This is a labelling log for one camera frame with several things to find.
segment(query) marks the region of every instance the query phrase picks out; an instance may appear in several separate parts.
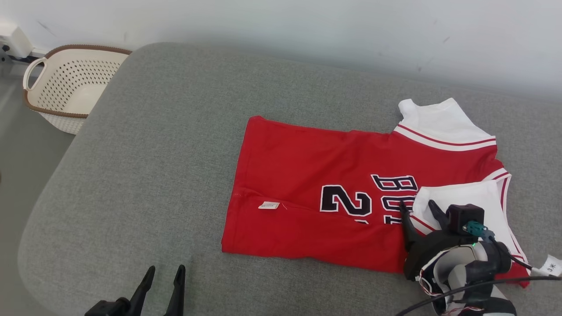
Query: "wire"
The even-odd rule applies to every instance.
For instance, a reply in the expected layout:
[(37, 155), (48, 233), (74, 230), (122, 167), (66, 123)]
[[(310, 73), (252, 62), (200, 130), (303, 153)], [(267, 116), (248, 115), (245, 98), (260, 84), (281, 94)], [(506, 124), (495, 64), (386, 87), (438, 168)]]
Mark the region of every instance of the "wire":
[(459, 307), (459, 308), (453, 308), (453, 309), (451, 309), (450, 311), (448, 311), (447, 314), (443, 314), (443, 316), (451, 316), (452, 313), (458, 312), (459, 310), (460, 310), (460, 312), (462, 313), (462, 312), (464, 312), (465, 310), (473, 310), (473, 311), (475, 311), (475, 312), (481, 312), (481, 311), (483, 311), (484, 309), (478, 308), (478, 307), (471, 307), (471, 306), (469, 306), (469, 307), (464, 307), (464, 308), (461, 308), (461, 307)]
[[(425, 288), (425, 286), (423, 286), (423, 284), (421, 283), (422, 281), (425, 282), (425, 284), (426, 284), (429, 288)], [(420, 286), (421, 286), (421, 289), (422, 289), (427, 295), (429, 295), (429, 296), (436, 296), (436, 295), (441, 294), (441, 293), (434, 293), (431, 284), (429, 284), (429, 282), (427, 282), (427, 280), (424, 279), (424, 278), (420, 278)]]
[(505, 249), (500, 247), (500, 245), (497, 243), (496, 239), (493, 236), (489, 236), (488, 238), (492, 241), (492, 243), (494, 244), (494, 246), (496, 246), (496, 248), (498, 248), (504, 254), (508, 255), (509, 258), (511, 258), (515, 263), (522, 265), (523, 267), (525, 267), (525, 269), (533, 270), (533, 266), (526, 264), (525, 262), (517, 259), (512, 254), (510, 254), (509, 251), (506, 251)]
[(418, 309), (418, 308), (420, 308), (424, 305), (427, 305), (427, 304), (432, 303), (434, 301), (440, 300), (440, 299), (442, 299), (446, 296), (450, 296), (450, 295), (453, 295), (455, 293), (468, 290), (470, 288), (475, 288), (475, 287), (484, 286), (484, 285), (500, 284), (500, 283), (506, 283), (506, 282), (539, 281), (539, 280), (562, 281), (562, 278), (561, 277), (555, 277), (555, 276), (548, 276), (548, 277), (547, 276), (540, 276), (540, 277), (537, 276), (537, 277), (525, 277), (525, 278), (513, 278), (513, 279), (501, 279), (501, 280), (484, 281), (484, 282), (476, 283), (476, 284), (473, 284), (473, 285), (467, 285), (467, 286), (459, 287), (459, 288), (456, 288), (456, 289), (454, 289), (452, 291), (449, 291), (447, 293), (443, 293), (441, 295), (431, 297), (430, 299), (427, 299), (425, 301), (421, 301), (421, 302), (419, 302), (415, 305), (412, 305), (412, 306), (408, 307), (407, 309), (405, 309), (405, 310), (399, 312), (398, 314), (396, 314), (396, 316), (406, 315), (407, 313), (409, 313), (409, 312), (411, 312), (415, 309)]

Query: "gray sofa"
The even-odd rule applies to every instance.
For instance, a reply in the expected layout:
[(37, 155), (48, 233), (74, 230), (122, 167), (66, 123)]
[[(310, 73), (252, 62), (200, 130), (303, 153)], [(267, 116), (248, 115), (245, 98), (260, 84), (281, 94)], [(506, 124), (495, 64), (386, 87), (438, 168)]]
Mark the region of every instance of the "gray sofa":
[[(562, 105), (160, 43), (123, 63), (48, 182), (21, 240), (21, 278), (65, 316), (130, 297), (150, 265), (143, 315), (161, 315), (179, 264), (186, 315), (392, 315), (426, 298), (403, 275), (221, 252), (244, 128), (262, 115), (390, 132), (401, 100), (449, 97), (497, 136), (513, 174), (507, 217), (529, 261), (562, 258)], [(561, 283), (500, 288), (520, 315), (560, 315)]]

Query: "basket handle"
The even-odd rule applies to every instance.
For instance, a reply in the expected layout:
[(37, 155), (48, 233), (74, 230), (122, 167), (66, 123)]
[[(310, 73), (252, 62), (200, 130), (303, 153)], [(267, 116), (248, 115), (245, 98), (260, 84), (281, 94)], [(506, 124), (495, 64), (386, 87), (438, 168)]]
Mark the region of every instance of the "basket handle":
[[(29, 77), (31, 76), (31, 72), (33, 71), (33, 69), (41, 64), (44, 63), (45, 66), (43, 67), (43, 70), (41, 71), (41, 73), (39, 74), (39, 76), (37, 77), (37, 80), (35, 81), (35, 83), (33, 84), (33, 86), (30, 88), (29, 87)], [(29, 64), (28, 68), (25, 70), (25, 74), (24, 74), (24, 89), (26, 89), (27, 91), (31, 91), (33, 90), (33, 88), (35, 88), (35, 85), (37, 84), (37, 82), (39, 82), (39, 79), (41, 79), (41, 76), (43, 75), (43, 73), (45, 72), (45, 69), (47, 68), (47, 59), (45, 57), (39, 58), (34, 60), (32, 63)]]

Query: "care label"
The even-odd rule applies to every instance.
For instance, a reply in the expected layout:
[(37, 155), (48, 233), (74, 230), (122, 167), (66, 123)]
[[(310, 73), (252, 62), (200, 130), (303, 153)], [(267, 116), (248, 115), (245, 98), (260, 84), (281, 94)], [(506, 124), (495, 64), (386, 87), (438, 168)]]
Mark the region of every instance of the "care label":
[(279, 206), (278, 202), (263, 202), (257, 208), (262, 210), (276, 210), (278, 206)]
[(562, 260), (559, 260), (551, 255), (546, 258), (545, 264), (541, 268), (542, 271), (559, 277), (562, 274)]

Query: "plastic laundry basket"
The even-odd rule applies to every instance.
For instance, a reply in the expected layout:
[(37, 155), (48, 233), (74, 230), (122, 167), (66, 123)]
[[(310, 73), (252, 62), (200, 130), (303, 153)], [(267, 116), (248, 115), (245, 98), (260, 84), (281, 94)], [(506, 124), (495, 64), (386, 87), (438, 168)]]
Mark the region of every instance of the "plastic laundry basket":
[[(56, 128), (77, 134), (107, 83), (130, 51), (104, 46), (67, 45), (32, 62), (24, 75), (24, 100)], [(31, 71), (44, 63), (35, 84)]]

